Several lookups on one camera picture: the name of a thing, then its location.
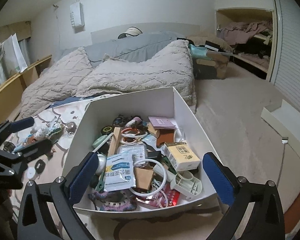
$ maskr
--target cartoon print rug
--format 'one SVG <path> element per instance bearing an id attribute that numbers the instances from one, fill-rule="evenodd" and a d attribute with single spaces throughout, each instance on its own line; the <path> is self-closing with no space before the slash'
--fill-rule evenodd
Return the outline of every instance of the cartoon print rug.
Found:
<path id="1" fill-rule="evenodd" d="M 94 100 L 116 96 L 114 94 L 103 95 L 94 99 L 86 99 L 69 104 L 46 109 L 34 116 L 35 125 L 47 125 L 55 117 L 60 117 L 63 123 L 73 121 L 78 126 L 89 103 Z M 7 140 L 17 145 L 18 142 L 30 134 L 31 128 L 12 134 Z M 63 165 L 73 136 L 64 133 L 59 141 L 52 147 L 53 157 L 48 160 L 46 155 L 40 157 L 45 163 L 43 173 L 34 180 L 37 184 L 52 182 L 56 177 L 61 176 Z M 34 167 L 37 160 L 28 164 Z M 26 175 L 23 184 L 28 181 Z M 16 215 L 19 213 L 20 202 L 24 187 L 21 190 L 13 190 L 11 202 Z M 69 239 L 53 203 L 48 203 L 55 225 L 63 239 Z M 196 209 L 178 213 L 169 217 L 156 217 L 138 220 L 112 220 L 103 217 L 89 217 L 78 214 L 84 225 L 95 237 L 96 240 L 125 240 L 125 239 L 206 239 L 222 218 L 218 200 L 207 200 L 206 203 Z"/>

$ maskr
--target folding closet door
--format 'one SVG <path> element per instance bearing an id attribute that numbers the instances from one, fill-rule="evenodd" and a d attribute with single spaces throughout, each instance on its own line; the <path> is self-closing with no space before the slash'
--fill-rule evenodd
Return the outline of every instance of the folding closet door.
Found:
<path id="1" fill-rule="evenodd" d="M 275 0 L 278 42 L 273 83 L 300 111 L 300 7 L 295 0 Z"/>

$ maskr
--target paper box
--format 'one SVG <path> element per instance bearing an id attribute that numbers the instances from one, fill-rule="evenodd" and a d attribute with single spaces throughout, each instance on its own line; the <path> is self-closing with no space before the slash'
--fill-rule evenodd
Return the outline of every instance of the paper box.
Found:
<path id="1" fill-rule="evenodd" d="M 195 170 L 201 162 L 186 143 L 164 143 L 162 149 L 175 171 Z"/>
<path id="2" fill-rule="evenodd" d="M 288 137 L 288 144 L 300 158 L 300 113 L 282 100 L 265 106 L 261 117 L 282 137 Z"/>
<path id="3" fill-rule="evenodd" d="M 91 102 L 74 135 L 62 171 L 63 176 L 66 176 L 73 166 L 78 165 L 87 153 L 93 150 L 92 143 L 100 136 L 102 127 L 111 124 L 119 114 L 140 115 L 145 121 L 148 121 L 148 116 L 173 118 L 176 125 L 183 128 L 189 147 L 200 160 L 206 152 L 213 152 L 218 157 L 190 108 L 173 87 L 168 87 L 128 93 Z M 193 209 L 204 200 L 211 202 L 216 200 L 216 191 L 203 170 L 202 161 L 199 165 L 198 178 L 203 185 L 202 192 L 191 201 L 187 201 L 185 196 L 180 195 L 178 205 L 168 208 L 151 210 L 140 205 L 137 210 L 132 212 L 96 211 L 93 203 L 87 197 L 87 194 L 91 192 L 90 187 L 87 188 L 81 201 L 74 205 L 74 208 L 79 213 L 102 215 L 109 218 L 134 219 L 170 216 Z"/>

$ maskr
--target metal screw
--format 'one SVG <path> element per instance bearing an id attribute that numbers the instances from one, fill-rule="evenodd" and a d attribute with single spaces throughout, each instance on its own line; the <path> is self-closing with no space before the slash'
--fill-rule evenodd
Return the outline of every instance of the metal screw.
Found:
<path id="1" fill-rule="evenodd" d="M 65 180 L 64 177 L 59 176 L 59 177 L 56 178 L 56 183 L 61 183 L 61 182 L 63 182 L 64 180 Z"/>
<path id="2" fill-rule="evenodd" d="M 239 180 L 241 183 L 246 183 L 246 182 L 247 182 L 247 179 L 246 179 L 244 176 L 239 176 L 239 177 L 238 177 L 238 180 Z"/>
<path id="3" fill-rule="evenodd" d="M 33 184 L 34 184 L 34 181 L 33 181 L 33 180 L 29 180 L 29 181 L 27 182 L 27 186 L 28 186 L 28 187 L 31 187 Z"/>
<path id="4" fill-rule="evenodd" d="M 274 187 L 274 186 L 275 186 L 275 183 L 274 183 L 272 180 L 269 180 L 269 181 L 268 181 L 268 185 L 269 185 L 270 187 Z"/>

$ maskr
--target storage box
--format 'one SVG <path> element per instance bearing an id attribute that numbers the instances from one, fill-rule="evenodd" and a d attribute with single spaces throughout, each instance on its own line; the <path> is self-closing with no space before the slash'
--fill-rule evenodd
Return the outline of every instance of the storage box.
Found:
<path id="1" fill-rule="evenodd" d="M 197 59 L 194 61 L 195 79 L 224 79 L 232 53 L 208 50 L 207 57 L 212 60 Z"/>
<path id="2" fill-rule="evenodd" d="M 112 120 L 119 114 L 127 116 L 141 115 L 145 121 L 148 121 L 148 116 L 171 118 L 178 127 L 183 128 L 189 147 L 200 160 L 206 152 L 213 152 L 218 156 L 196 117 L 173 87 L 144 90 L 90 103 L 72 140 L 63 167 L 63 176 L 66 176 L 73 166 L 78 165 L 87 153 L 93 150 L 92 143 L 100 135 L 102 127 L 112 123 Z M 134 219 L 170 216 L 174 213 L 195 208 L 204 200 L 208 199 L 211 202 L 216 200 L 216 191 L 203 170 L 202 161 L 199 165 L 198 178 L 203 185 L 202 192 L 191 201 L 187 201 L 185 196 L 181 195 L 178 205 L 168 208 L 151 210 L 146 206 L 139 205 L 137 210 L 132 212 L 96 211 L 93 203 L 87 197 L 87 194 L 91 193 L 90 187 L 87 188 L 82 200 L 74 205 L 74 208 L 78 213 L 102 215 L 109 218 Z"/>
<path id="3" fill-rule="evenodd" d="M 282 100 L 265 106 L 261 117 L 282 137 L 288 137 L 288 144 L 300 158 L 300 113 Z"/>

